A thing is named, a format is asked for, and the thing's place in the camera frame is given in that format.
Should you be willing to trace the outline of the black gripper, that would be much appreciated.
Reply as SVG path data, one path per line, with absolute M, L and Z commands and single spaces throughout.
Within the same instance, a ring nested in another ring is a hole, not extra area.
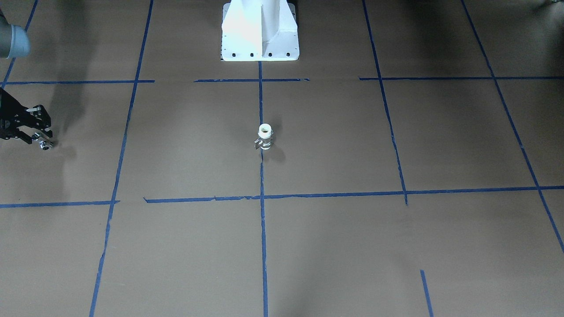
M 37 142 L 40 137 L 48 138 L 52 142 L 54 136 L 51 130 L 51 117 L 42 104 L 28 108 L 23 106 L 16 98 L 3 88 L 1 92 L 0 107 L 0 137 L 1 139 L 20 139 L 26 144 Z M 19 128 L 25 126 L 34 128 L 38 132 L 31 135 Z

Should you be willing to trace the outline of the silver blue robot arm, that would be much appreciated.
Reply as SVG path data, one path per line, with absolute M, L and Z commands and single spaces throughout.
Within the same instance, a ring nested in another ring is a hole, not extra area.
M 4 13 L 0 15 L 1 58 L 24 57 L 30 53 L 30 40 L 24 28 L 10 24 Z M 23 106 L 5 89 L 0 89 L 0 137 L 20 139 L 27 144 L 37 142 L 41 150 L 50 150 L 51 117 L 46 108 L 39 104 L 28 108 Z

